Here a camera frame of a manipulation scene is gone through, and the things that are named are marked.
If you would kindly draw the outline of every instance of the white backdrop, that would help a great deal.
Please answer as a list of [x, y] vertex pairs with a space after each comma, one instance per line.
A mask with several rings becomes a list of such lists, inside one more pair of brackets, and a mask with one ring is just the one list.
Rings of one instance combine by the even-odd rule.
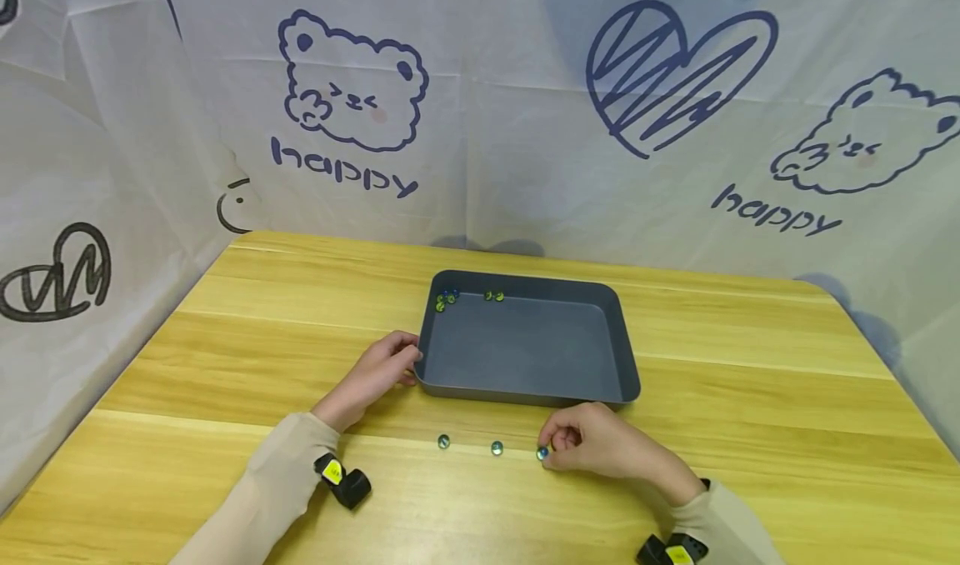
[[819, 283], [957, 452], [955, 4], [2, 0], [0, 508], [263, 227]]

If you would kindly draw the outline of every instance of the plastic tray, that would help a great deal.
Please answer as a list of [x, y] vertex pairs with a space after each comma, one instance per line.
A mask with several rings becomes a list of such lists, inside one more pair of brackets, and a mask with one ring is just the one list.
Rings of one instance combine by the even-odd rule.
[[[454, 288], [460, 298], [437, 312], [437, 295]], [[487, 301], [486, 291], [505, 298]], [[640, 394], [620, 300], [602, 283], [441, 271], [419, 346], [417, 379], [435, 396], [618, 408]]]

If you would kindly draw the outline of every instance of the yellow label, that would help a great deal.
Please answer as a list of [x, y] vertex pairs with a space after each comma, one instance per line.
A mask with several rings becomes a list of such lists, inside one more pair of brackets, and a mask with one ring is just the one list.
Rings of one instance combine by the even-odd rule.
[[682, 546], [666, 547], [666, 555], [673, 561], [673, 565], [696, 565], [693, 557], [690, 557], [690, 553]]
[[343, 467], [338, 460], [331, 460], [326, 467], [323, 467], [321, 475], [329, 479], [331, 483], [339, 486], [340, 482], [343, 481]]

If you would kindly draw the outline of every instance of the wrist strap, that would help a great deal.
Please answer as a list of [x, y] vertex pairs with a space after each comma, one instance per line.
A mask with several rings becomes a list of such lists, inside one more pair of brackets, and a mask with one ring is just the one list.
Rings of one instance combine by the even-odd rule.
[[640, 565], [696, 565], [709, 553], [703, 542], [686, 533], [675, 533], [666, 544], [651, 535], [637, 553]]
[[372, 490], [370, 479], [364, 472], [359, 469], [346, 472], [333, 452], [315, 460], [313, 470], [320, 474], [337, 502], [350, 510], [356, 508]]

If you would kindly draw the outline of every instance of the beige sleeve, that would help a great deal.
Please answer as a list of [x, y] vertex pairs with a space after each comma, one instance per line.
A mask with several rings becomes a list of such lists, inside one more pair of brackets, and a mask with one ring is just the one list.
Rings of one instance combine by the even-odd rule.
[[698, 565], [784, 565], [750, 507], [715, 479], [709, 488], [672, 511], [675, 533], [707, 545], [707, 556]]
[[320, 476], [313, 462], [336, 450], [340, 434], [310, 413], [287, 415], [247, 464], [217, 512], [171, 565], [261, 565], [306, 512]]

